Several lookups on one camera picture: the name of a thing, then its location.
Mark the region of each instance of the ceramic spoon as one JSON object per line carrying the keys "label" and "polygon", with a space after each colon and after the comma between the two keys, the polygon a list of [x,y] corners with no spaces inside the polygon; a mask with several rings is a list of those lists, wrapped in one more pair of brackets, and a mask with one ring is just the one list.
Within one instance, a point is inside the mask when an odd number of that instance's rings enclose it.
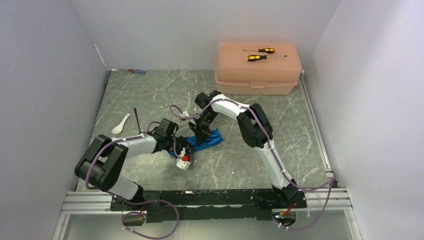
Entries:
{"label": "ceramic spoon", "polygon": [[130,115],[131,115],[131,114],[127,113],[127,114],[123,117],[123,119],[122,119],[122,121],[120,122],[120,124],[119,124],[118,126],[116,126],[116,127],[114,127],[114,128],[112,129],[112,133],[113,133],[113,134],[120,134],[120,133],[122,132],[122,129],[124,129],[125,121],[128,119],[128,117],[129,117]]}

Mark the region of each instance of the black metal base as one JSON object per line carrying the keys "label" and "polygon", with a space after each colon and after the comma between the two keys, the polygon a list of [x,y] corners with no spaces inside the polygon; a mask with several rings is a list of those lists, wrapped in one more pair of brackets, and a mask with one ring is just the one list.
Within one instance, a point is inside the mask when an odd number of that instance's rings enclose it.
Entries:
{"label": "black metal base", "polygon": [[[272,209],[306,208],[305,193],[298,191],[288,202],[270,188],[222,190],[144,191],[144,200],[162,199],[178,207],[180,220],[242,219],[271,220]],[[175,220],[175,212],[165,203],[146,205],[147,223]],[[121,201],[112,201],[111,211],[134,211]]]}

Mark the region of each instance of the white wall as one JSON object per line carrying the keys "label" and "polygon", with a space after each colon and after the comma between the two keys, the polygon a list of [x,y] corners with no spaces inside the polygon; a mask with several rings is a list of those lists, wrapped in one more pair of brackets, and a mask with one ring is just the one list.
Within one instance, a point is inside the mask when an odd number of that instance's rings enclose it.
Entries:
{"label": "white wall", "polygon": [[108,68],[213,69],[218,42],[293,42],[311,58],[340,0],[70,0]]}
{"label": "white wall", "polygon": [[365,239],[424,239],[424,2],[342,0],[306,68]]}
{"label": "white wall", "polygon": [[67,0],[0,3],[0,239],[52,239],[106,68]]}

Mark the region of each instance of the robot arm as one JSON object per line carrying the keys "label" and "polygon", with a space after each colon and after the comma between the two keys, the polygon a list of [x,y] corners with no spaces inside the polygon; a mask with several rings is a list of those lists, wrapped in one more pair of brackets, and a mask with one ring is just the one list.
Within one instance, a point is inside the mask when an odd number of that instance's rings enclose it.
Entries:
{"label": "robot arm", "polygon": [[111,139],[105,135],[98,135],[76,165],[74,173],[79,178],[86,179],[90,166],[97,160],[96,155],[109,145],[100,155],[107,159],[104,162],[95,162],[88,182],[103,192],[121,196],[132,203],[143,202],[143,188],[121,175],[124,161],[127,158],[162,150],[183,153],[183,159],[188,161],[193,146],[184,137],[175,137],[176,129],[178,126],[175,122],[164,118],[153,131],[138,136]]}
{"label": "robot arm", "polygon": [[[236,120],[243,140],[249,147],[254,148],[265,164],[272,182],[272,188],[279,193],[281,200],[284,202],[290,201],[297,193],[298,189],[287,181],[282,172],[285,173],[293,183],[296,182],[287,172],[277,153],[272,135],[273,128],[262,110],[262,107],[257,103],[253,105],[239,103],[227,98],[219,91],[213,91],[208,95],[201,92],[196,96],[195,103],[202,109],[209,105],[204,110],[203,114],[198,119],[194,120],[194,123],[189,122],[190,129],[193,130],[196,136],[196,144],[200,145],[208,138],[210,133],[209,125],[218,113]],[[269,142],[264,131],[256,122],[252,112],[268,134],[270,138]]]}

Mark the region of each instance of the grey marble floor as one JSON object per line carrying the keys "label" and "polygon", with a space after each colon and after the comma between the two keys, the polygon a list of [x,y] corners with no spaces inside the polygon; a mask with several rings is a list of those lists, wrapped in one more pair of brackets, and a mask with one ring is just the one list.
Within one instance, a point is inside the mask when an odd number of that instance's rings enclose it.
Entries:
{"label": "grey marble floor", "polygon": [[[148,70],[146,74],[113,71],[98,112],[92,137],[111,138],[138,133],[133,108],[137,108],[143,129],[151,121],[167,118],[179,124],[178,135],[192,136],[187,122],[179,122],[168,110],[175,104],[193,115],[200,109],[195,97],[216,88],[213,70]],[[245,104],[258,103],[273,125],[276,149],[293,178],[303,187],[317,187],[326,181],[320,149],[308,114],[305,95],[296,86],[289,95],[228,95]],[[130,113],[123,132],[111,130]],[[196,165],[186,171],[166,152],[143,154],[125,161],[122,174],[146,190],[270,188],[267,170],[240,134],[238,124],[222,114],[211,129],[218,128],[223,142],[196,152]],[[80,179],[77,191],[85,191]]]}

